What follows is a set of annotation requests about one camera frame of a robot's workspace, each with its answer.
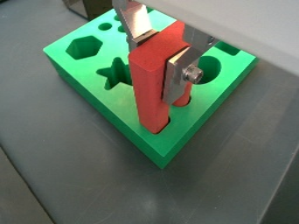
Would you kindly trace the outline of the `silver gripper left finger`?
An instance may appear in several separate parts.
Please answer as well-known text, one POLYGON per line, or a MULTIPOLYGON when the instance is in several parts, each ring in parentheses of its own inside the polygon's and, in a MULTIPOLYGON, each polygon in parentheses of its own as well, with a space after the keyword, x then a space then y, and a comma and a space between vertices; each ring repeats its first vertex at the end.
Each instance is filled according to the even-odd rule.
POLYGON ((134 51, 157 33, 146 6, 135 0, 113 0, 123 25, 130 51, 134 51))

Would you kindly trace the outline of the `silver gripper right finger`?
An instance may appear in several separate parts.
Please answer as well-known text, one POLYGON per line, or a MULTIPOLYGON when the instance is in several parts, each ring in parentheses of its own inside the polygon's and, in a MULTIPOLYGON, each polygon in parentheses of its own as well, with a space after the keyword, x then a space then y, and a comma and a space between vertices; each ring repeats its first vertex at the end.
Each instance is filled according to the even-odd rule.
POLYGON ((210 34, 190 25, 185 26, 182 38, 190 46, 185 47, 166 64, 163 101, 167 104, 174 104, 183 96, 189 83, 201 82, 203 71, 198 68, 199 59, 219 42, 210 34))

